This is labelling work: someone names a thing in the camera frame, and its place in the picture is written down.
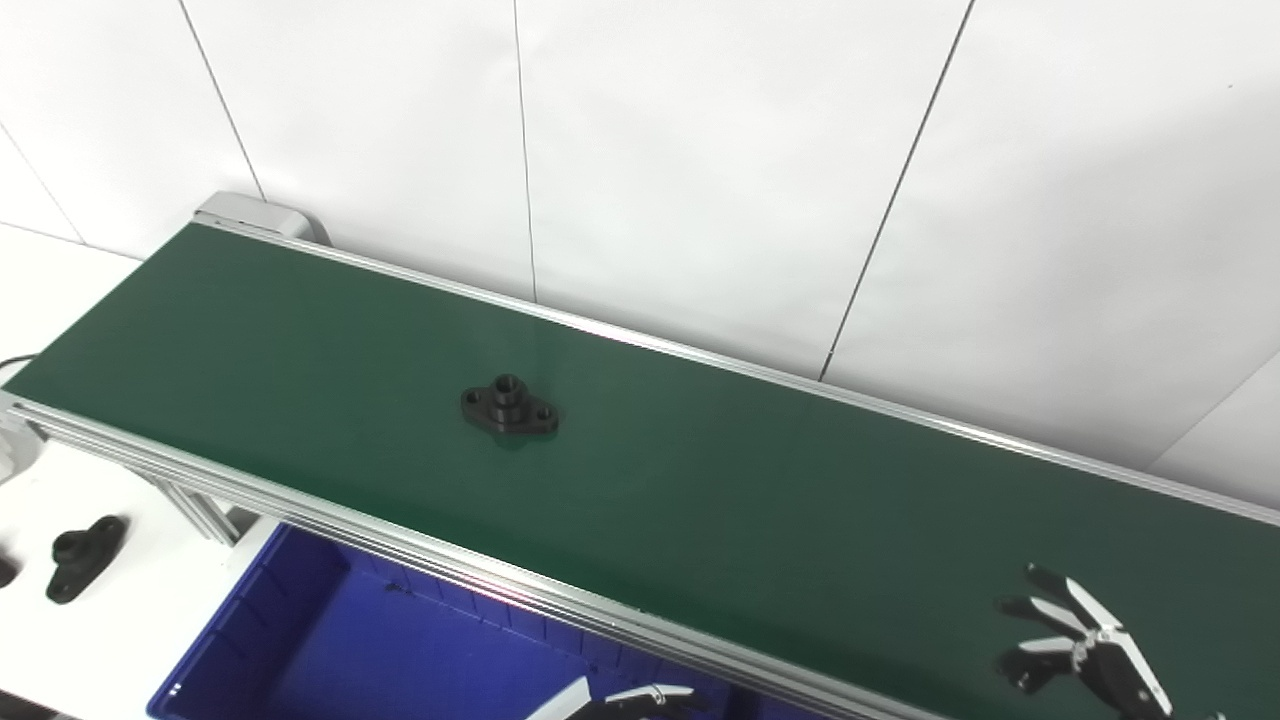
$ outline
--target aluminum leg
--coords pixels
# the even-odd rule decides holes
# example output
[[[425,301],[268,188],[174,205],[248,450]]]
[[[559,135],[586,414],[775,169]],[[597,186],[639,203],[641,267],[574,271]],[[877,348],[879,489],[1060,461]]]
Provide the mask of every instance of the aluminum leg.
[[[145,480],[156,487],[169,502],[178,509],[178,512],[196,528],[205,538],[220,542],[225,546],[234,546],[239,541],[239,530],[232,525],[227,515],[218,509],[207,496],[198,493],[192,489],[187,489],[179,484],[172,483],[164,478],[154,475],[151,473],[145,473],[140,470],[133,470],[136,474],[141,475]]]

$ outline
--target mounting hole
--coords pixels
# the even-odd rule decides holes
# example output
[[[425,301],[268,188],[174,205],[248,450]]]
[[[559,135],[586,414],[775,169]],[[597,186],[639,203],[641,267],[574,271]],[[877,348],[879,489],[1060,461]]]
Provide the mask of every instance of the mounting hole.
[[[511,392],[520,387],[520,378],[516,375],[498,375],[498,379],[493,380],[493,387],[498,392]]]

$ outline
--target white wall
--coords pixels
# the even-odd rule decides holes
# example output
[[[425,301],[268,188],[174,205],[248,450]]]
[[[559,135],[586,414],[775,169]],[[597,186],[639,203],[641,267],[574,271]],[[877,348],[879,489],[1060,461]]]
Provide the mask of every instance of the white wall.
[[[3,4],[0,223],[145,256],[260,193],[339,247],[1280,506],[1280,6],[968,8]]]

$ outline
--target black cable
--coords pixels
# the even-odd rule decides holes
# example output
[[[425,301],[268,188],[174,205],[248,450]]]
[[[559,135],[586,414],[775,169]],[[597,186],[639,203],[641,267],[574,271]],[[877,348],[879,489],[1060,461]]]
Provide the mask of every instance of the black cable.
[[[4,370],[9,365],[13,365],[13,364],[17,364],[17,363],[26,363],[27,360],[35,360],[36,355],[38,355],[38,352],[33,352],[31,355],[19,355],[17,357],[10,357],[8,360],[0,360],[0,370]]]

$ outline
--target blue plastic bin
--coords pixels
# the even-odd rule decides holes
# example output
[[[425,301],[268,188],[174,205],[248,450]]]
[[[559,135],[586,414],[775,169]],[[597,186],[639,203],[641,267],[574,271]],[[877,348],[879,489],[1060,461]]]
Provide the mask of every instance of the blue plastic bin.
[[[772,698],[282,525],[147,705],[160,720],[524,720],[577,678],[668,683],[696,720],[817,720]]]

